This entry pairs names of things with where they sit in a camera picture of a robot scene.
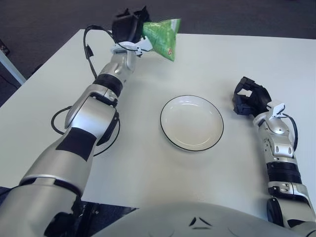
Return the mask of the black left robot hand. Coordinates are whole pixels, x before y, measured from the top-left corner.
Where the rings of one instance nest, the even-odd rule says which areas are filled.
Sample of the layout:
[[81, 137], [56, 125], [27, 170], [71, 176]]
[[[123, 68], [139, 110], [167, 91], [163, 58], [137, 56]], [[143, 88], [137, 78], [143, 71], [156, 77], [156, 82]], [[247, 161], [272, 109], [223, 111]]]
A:
[[144, 23], [150, 21], [150, 15], [146, 6], [135, 12], [130, 12], [127, 8], [123, 13], [116, 15], [113, 20], [112, 37], [114, 42], [139, 42], [143, 33]]

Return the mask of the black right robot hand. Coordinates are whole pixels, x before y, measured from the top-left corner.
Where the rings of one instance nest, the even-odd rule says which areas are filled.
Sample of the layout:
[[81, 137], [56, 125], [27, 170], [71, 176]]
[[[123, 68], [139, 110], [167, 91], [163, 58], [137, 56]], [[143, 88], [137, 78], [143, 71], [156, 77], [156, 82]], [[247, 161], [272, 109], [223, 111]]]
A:
[[[250, 96], [239, 94], [242, 89], [250, 91]], [[271, 101], [268, 91], [247, 77], [243, 77], [234, 90], [234, 112], [238, 115], [253, 115], [256, 117], [268, 111], [267, 104]]]

